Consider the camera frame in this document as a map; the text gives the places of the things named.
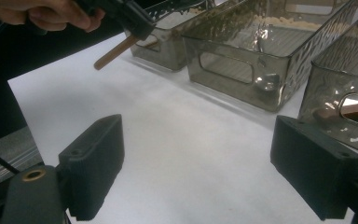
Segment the transparent storage box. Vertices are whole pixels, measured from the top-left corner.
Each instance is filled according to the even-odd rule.
[[[240,0],[167,0],[145,11],[156,21],[156,28],[145,41],[131,47],[135,57],[172,71],[186,66],[185,46],[181,34],[208,20]]]
[[[183,34],[190,80],[276,112],[311,58],[351,24],[350,1],[246,0]]]
[[[358,149],[358,21],[312,62],[298,118]]]

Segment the clear plastic container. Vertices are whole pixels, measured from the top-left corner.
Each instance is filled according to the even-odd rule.
[[[358,149],[358,21],[312,62],[298,118]]]
[[[185,46],[181,34],[187,29],[206,21],[240,0],[167,0],[145,11],[156,21],[156,28],[145,41],[131,47],[135,57],[158,64],[172,71],[186,66]]]
[[[358,0],[247,0],[183,34],[190,80],[276,112],[311,58],[351,24]]]

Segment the dark background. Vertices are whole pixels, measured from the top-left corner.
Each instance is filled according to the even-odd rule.
[[[135,0],[141,7],[162,0]],[[3,27],[0,31],[0,138],[26,126],[19,105],[7,81],[52,63],[122,32],[111,18],[105,17],[99,29],[89,34],[71,25],[61,32],[35,35],[25,27]]]

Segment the white table surface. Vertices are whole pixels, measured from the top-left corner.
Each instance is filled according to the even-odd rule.
[[[351,223],[350,210],[322,222],[270,163],[276,114],[190,82],[186,68],[145,65],[129,50],[94,70],[124,37],[9,81],[49,165],[95,120],[122,115],[124,166],[90,223]],[[297,116],[304,89],[280,114]]]

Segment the hand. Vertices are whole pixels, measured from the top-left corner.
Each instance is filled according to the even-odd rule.
[[[24,24],[27,16],[36,26],[48,31],[63,30],[69,22],[90,32],[101,25],[104,12],[96,9],[89,16],[73,0],[0,0],[0,21]]]

